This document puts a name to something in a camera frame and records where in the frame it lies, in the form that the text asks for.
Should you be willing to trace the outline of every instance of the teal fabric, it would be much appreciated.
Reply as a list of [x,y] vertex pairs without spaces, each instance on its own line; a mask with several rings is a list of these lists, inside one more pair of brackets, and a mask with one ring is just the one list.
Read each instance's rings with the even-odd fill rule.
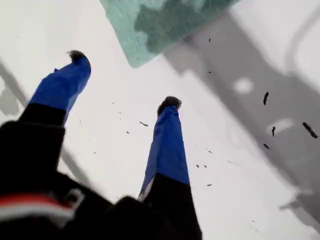
[[134,68],[212,20],[234,1],[100,0]]

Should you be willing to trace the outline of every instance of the green blanket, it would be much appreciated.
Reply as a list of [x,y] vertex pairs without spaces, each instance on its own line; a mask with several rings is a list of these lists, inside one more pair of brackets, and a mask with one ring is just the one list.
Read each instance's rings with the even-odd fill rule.
[[134,68],[212,20],[234,1],[100,0]]

